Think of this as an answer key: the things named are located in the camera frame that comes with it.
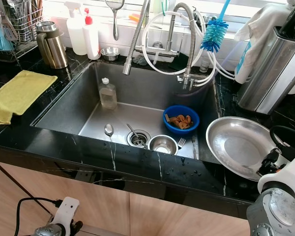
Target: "kitchen sink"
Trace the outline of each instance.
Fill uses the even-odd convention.
[[[55,131],[110,141],[104,126],[114,128],[112,142],[143,148],[127,123],[146,142],[155,135],[165,134],[177,142],[181,137],[185,145],[179,156],[200,159],[200,132],[187,136],[171,133],[163,123],[163,111],[174,104],[200,107],[204,95],[189,97],[174,76],[140,68],[132,68],[130,75],[122,74],[122,65],[92,62],[71,86],[36,119],[34,126]],[[98,85],[107,77],[116,86],[118,106],[115,110],[101,106]]]

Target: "spoon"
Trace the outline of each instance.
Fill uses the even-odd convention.
[[[129,129],[134,133],[134,135],[140,140],[140,143],[144,146],[145,149],[148,149],[147,145],[145,144],[145,142],[140,138],[140,136],[136,133],[136,131],[134,131],[134,129],[127,124]]]
[[[119,37],[117,28],[117,11],[123,7],[124,0],[105,0],[105,3],[114,14],[114,39],[117,41]]]
[[[114,128],[111,124],[105,125],[105,134],[110,138],[110,141],[112,140],[112,135],[114,133]]]

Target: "blue bowl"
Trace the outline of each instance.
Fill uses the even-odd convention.
[[[184,115],[184,116],[189,115],[191,117],[191,121],[193,121],[193,126],[191,126],[189,129],[176,128],[166,121],[165,114],[167,114],[168,117],[176,117],[178,115]],[[164,111],[163,121],[164,121],[166,127],[171,132],[173,132],[175,134],[183,135],[183,134],[188,134],[188,133],[192,132],[193,130],[195,130],[200,123],[200,118],[199,118],[198,114],[194,110],[192,110],[191,108],[186,107],[186,106],[182,106],[182,105],[174,105],[174,106],[167,108]]]

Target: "white bottle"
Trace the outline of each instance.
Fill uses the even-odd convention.
[[[117,106],[116,87],[109,83],[108,78],[102,79],[102,82],[99,85],[99,96],[102,107],[113,110]]]
[[[85,25],[83,26],[83,35],[85,45],[87,48],[88,58],[97,60],[100,58],[99,42],[98,42],[98,29],[93,19],[89,16],[89,9],[85,8],[87,16],[85,17]]]
[[[82,29],[85,22],[80,11],[81,3],[66,1],[64,5],[68,7],[70,12],[70,18],[67,20],[67,27],[73,51],[77,55],[85,55],[87,53],[87,48],[85,46]]]

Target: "metal plate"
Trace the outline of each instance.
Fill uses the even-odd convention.
[[[260,179],[256,171],[275,148],[267,128],[239,117],[214,120],[206,130],[206,142],[223,166],[253,181]]]

